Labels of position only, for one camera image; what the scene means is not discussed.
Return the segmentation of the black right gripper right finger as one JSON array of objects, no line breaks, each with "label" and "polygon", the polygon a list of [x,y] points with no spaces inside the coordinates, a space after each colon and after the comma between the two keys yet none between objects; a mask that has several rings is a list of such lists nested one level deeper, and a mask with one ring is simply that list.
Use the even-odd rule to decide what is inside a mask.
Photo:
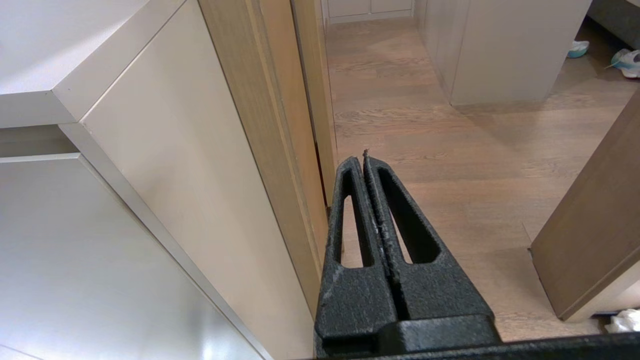
[{"label": "black right gripper right finger", "polygon": [[386,162],[365,153],[363,175],[387,280],[403,321],[495,315]]}]

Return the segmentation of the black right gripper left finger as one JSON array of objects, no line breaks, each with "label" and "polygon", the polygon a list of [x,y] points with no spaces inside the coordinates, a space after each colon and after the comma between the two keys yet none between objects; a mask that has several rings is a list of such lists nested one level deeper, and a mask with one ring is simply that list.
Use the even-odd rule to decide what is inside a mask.
[{"label": "black right gripper left finger", "polygon": [[[345,199],[351,198],[363,266],[342,264]],[[361,163],[348,157],[339,164],[329,215],[314,347],[318,358],[361,358],[379,351],[378,333],[397,320],[377,219]]]}]

